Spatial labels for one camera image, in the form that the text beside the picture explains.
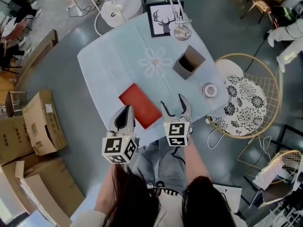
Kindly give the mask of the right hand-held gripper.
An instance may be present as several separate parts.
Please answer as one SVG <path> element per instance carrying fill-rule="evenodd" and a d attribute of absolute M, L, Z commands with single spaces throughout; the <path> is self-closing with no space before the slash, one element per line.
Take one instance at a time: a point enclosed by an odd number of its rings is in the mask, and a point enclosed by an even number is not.
<path fill-rule="evenodd" d="M 160 102 L 160 109 L 165 121 L 163 126 L 168 144 L 171 147 L 187 146 L 192 133 L 190 122 L 192 115 L 191 104 L 182 94 L 179 94 L 178 96 L 183 109 L 179 119 L 176 119 L 174 114 L 169 113 L 169 110 L 163 101 Z"/>

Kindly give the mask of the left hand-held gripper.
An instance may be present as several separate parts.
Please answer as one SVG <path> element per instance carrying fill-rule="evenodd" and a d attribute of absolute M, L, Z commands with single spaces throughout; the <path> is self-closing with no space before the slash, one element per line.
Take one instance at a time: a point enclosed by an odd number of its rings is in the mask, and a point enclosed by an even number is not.
<path fill-rule="evenodd" d="M 110 119 L 106 137 L 102 139 L 102 156 L 111 164 L 129 164 L 138 150 L 134 109 L 120 108 Z"/>

